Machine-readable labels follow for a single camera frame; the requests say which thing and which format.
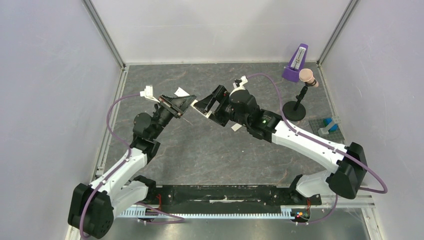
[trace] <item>cable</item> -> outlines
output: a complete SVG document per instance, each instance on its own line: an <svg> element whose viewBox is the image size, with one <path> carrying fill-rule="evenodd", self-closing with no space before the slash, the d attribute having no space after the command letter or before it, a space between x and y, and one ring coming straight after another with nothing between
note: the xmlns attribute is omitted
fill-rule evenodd
<svg viewBox="0 0 424 240"><path fill-rule="evenodd" d="M114 106L119 103L119 101L127 99L127 98L131 98L131 97L136 97L136 96L140 96L139 93L137 94L131 94L128 96L123 96L120 97L119 99L117 99L116 101L114 101L112 103L112 105L109 107L109 111L107 112L107 116L106 116L106 126L107 126L107 130L109 130L110 134L112 136L114 136L116 139L118 139L119 141L121 141L127 148L128 148L128 153L126 155L126 159L128 159L131 155L131 147L130 145L125 142L125 140L123 140L122 138L120 138L118 135L116 135L116 133L114 133L114 131L112 131L111 125L110 125L110 118L111 118L111 114L112 114L112 109L114 108ZM122 161L117 167L115 167L105 178L104 181L107 181L116 171L118 171L127 161ZM98 184L98 186L91 192L90 196L87 199L87 202L85 202L84 208L82 209L82 213L81 213L81 219L79 220L79 235L81 236L82 239L87 239L89 237L84 235L84 218L86 217L87 214L87 209L89 208L90 202L92 201L94 195L97 193L97 191L103 186L103 182L100 182Z"/></svg>
<svg viewBox="0 0 424 240"><path fill-rule="evenodd" d="M171 217L171 218L179 219L179 220L175 220L175 221L145 221L146 224L152 224L152 225L179 224L179 223L182 223L182 222L184 222L186 220L184 217L176 216L176 215L172 215L172 214L163 212L163 211L158 210L156 208L153 208L153 207L151 207L151 206L149 206L149 205L147 205L147 204L145 204L145 203L143 203L141 201L139 201L139 202L137 202L135 204L136 205L141 205L141 206L143 206L145 208L148 208L148 209L150 209L153 212L156 212L158 214L162 214L162 215L165 215L165 216L168 216L168 217Z"/></svg>
<svg viewBox="0 0 424 240"><path fill-rule="evenodd" d="M304 138L306 138L306 139L309 139L309 140L311 140L312 142L314 142L314 143L317 143L317 144L319 144L319 145L321 145L321 146L323 146L323 147L326 147L326 148L328 148L328 149L331 149L331 150L333 150L333 151L335 151L336 153L338 153L338 154L341 154L341 155L343 155L344 157L346 157L346 158L348 158L348 159L350 159L350 160L352 160L354 163L356 163L356 164L358 164L359 166L361 166L363 169L365 169L367 172L369 172L375 179L377 179L377 181L381 184L381 186L382 186L382 188L383 188L383 190L378 190L378 189L372 189L372 188L367 188L367 187L360 187L359 189L360 190L364 190L364 191L369 191L369 192L373 192L373 193L378 193L378 194L386 194L387 192L388 192L388 188L387 188L387 185L385 184L385 182L373 171L373 170L371 170L367 165L365 165L365 164L363 164L362 162L360 162L359 160L357 160L356 158L354 158L353 156L351 156L351 155L349 155L349 154L347 154L346 152L343 152L343 151L341 151L341 150L339 150L339 149L336 149L335 147L333 147L333 146L330 146L330 145L328 145L327 143L325 143L325 142L322 142L322 141L320 141L320 140L318 140L318 139L315 139L315 138L313 138L313 137L311 137L311 136L308 136L308 135L306 135L306 134L304 134L303 132L300 132L300 131L296 131L296 129L294 128L294 127L292 127L291 125L290 125L290 123L288 122L288 120L286 119L286 117L284 116L284 113L283 113L283 99L282 99L282 97L281 97L281 93L280 93L280 90L279 90L279 88L277 87L277 84L276 84L276 82L273 80L273 78L271 77L271 76L269 76L268 74L266 74L266 73L262 73L262 72L260 72L260 73L254 73L254 74L251 74L251 75L248 75L248 76L246 76L246 78L247 79L249 79L249 78L252 78L252 77L256 77L256 76L264 76L264 77L266 77L267 79L269 79L270 81L271 81L271 83L272 83L272 85L274 86L274 88L275 88L275 91L277 92L277 95L278 95L278 101L279 101L279 111L280 111L280 115L281 115L281 118L282 118L282 120L284 121L284 123L287 125L287 127L291 130L291 131L293 131L295 134L297 134L297 135L299 135L299 136L302 136L302 137L304 137ZM338 196L336 195L335 196L335 202L334 202L334 206L333 206L333 208L331 209L331 211L325 216L325 217L323 217L323 218L321 218L321 219L318 219L318 220L314 220L314 221L312 221L312 222L309 222L308 224L313 224L313 223L318 223L318 222L320 222L320 221L323 221L323 220L325 220L325 219L327 219L330 215L332 215L333 214L333 212L334 212L334 209L336 208L336 205L337 205L337 200L338 200Z"/></svg>

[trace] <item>white connector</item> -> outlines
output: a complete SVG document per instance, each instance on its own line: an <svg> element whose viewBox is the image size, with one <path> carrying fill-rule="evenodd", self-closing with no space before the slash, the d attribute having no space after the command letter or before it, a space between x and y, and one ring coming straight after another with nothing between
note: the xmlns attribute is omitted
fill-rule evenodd
<svg viewBox="0 0 424 240"><path fill-rule="evenodd" d="M153 86L152 85L147 85L144 88L144 91L140 91L140 97L145 97L146 99L155 101L159 103L159 100L157 100L154 96L153 96Z"/></svg>

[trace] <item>white panel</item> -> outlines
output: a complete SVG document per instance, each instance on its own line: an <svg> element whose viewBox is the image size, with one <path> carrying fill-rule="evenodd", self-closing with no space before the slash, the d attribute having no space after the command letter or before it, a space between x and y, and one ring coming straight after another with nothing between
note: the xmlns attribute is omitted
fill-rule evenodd
<svg viewBox="0 0 424 240"><path fill-rule="evenodd" d="M127 63L320 56L349 0L94 0Z"/></svg>
<svg viewBox="0 0 424 240"><path fill-rule="evenodd" d="M0 239L62 240L120 69L81 1L0 5Z"/></svg>
<svg viewBox="0 0 424 240"><path fill-rule="evenodd" d="M361 1L324 62L345 137L387 183L373 194L388 240L422 239L424 1ZM373 187L380 186L371 177Z"/></svg>

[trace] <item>gray stone floor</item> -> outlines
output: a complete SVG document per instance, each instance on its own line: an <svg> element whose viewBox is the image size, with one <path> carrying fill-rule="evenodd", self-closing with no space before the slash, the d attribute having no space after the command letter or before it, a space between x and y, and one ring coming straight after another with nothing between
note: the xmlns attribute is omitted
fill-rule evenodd
<svg viewBox="0 0 424 240"><path fill-rule="evenodd" d="M234 79L254 73L267 73L277 82L283 102L296 100L303 84L281 78L285 63L218 63L130 66L123 95L142 91L153 85L155 97L174 96L181 87L198 100L205 98L218 85L232 89ZM306 63L321 82L315 63ZM262 109L279 111L273 85L265 77L249 80L246 89L256 97ZM310 119L331 116L323 85L309 89L303 105L306 117L296 125L311 132ZM138 113L154 111L154 103L140 97L125 99L120 104L115 132L131 142L133 119ZM190 108L183 118L173 119L159 138L156 157L137 175L156 180L158 184L290 184L299 174L312 174L324 168L309 158L284 146L258 140L245 129L231 130L229 122L222 127ZM126 148L113 139L106 160L106 170L115 164Z"/></svg>

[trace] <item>metal floor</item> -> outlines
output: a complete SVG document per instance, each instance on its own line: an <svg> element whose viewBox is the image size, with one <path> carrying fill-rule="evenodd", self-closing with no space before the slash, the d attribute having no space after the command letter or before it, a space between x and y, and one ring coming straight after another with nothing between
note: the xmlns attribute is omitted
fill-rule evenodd
<svg viewBox="0 0 424 240"><path fill-rule="evenodd" d="M153 85L154 95L169 95L178 87L197 99L203 99L218 85L232 89L233 80L243 75L267 73L277 83L283 102L295 100L303 84L281 78L285 63L218 63L134 65L129 67L123 96L137 93L145 85ZM306 118L296 125L312 131L310 119L331 116L322 80L315 63L312 69L318 88L308 90L303 105ZM245 85L263 109L279 111L277 94L264 77L256 77ZM154 103L144 98L129 98L120 104L114 130L128 142L132 140L133 119L138 113L154 110ZM173 119L158 138L161 143L156 157L137 175L157 181L159 185L178 184L290 184L299 174L313 174L324 168L289 148L273 145L249 135L217 125L193 109L181 119ZM118 161L126 148L111 141L105 171ZM313 209L312 219L327 214L328 208ZM338 208L322 223L295 226L289 220L272 219L188 219L185 223L144 226L131 218L118 218L105 240L225 240L225 239L305 239L366 240L369 239L360 208Z"/></svg>

